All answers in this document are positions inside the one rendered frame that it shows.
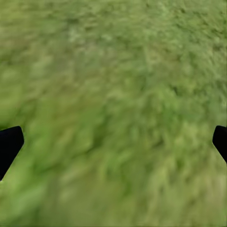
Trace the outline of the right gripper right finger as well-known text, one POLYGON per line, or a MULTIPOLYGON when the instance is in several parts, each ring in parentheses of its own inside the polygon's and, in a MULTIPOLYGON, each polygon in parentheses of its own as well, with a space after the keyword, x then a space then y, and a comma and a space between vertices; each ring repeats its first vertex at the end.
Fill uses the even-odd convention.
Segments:
POLYGON ((216 126, 212 142, 227 163, 227 127, 216 126))

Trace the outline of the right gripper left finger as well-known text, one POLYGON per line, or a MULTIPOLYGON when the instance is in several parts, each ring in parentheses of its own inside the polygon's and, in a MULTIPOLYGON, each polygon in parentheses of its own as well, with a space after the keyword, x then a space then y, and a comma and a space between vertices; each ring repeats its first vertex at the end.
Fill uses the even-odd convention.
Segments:
POLYGON ((22 129, 19 126, 0 131, 0 182, 24 141, 22 129))

